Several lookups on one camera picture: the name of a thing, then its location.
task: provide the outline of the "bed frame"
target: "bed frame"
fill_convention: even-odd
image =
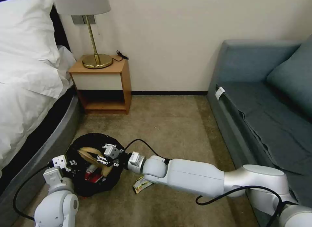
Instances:
[[[54,6],[51,10],[50,17],[55,29],[54,37],[56,44],[63,45],[70,50],[64,28]],[[13,210],[13,197],[25,179],[31,176],[38,169],[45,166],[53,157],[66,152],[75,136],[77,126],[81,118],[81,112],[78,97],[77,95],[74,95],[57,128],[4,190],[0,196],[1,227],[12,226],[18,218],[18,215]],[[20,191],[17,198],[17,207],[20,210],[24,210],[30,204],[32,199],[44,185],[45,181],[42,174],[43,172],[37,174]]]

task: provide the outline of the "white pillow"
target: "white pillow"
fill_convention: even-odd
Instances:
[[[59,51],[50,18],[53,0],[0,2],[0,52],[48,60],[58,66]]]

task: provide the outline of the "brass lamp base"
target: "brass lamp base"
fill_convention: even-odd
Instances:
[[[82,64],[84,65],[84,67],[90,69],[105,68],[107,66],[110,66],[112,63],[112,57],[104,54],[88,55],[82,60]]]

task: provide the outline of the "lamp stand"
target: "lamp stand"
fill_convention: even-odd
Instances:
[[[85,20],[88,25],[90,37],[91,37],[91,42],[94,50],[94,55],[88,55],[82,60],[82,64],[86,68],[90,69],[100,69],[100,68],[105,68],[107,66],[110,66],[113,63],[112,57],[105,55],[105,54],[98,54],[97,48],[94,43],[94,38],[90,26],[90,22],[87,16],[85,16]]]

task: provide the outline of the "sofa armrest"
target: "sofa armrest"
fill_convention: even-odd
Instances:
[[[298,41],[225,40],[221,46],[212,83],[258,82],[287,60],[300,46]]]

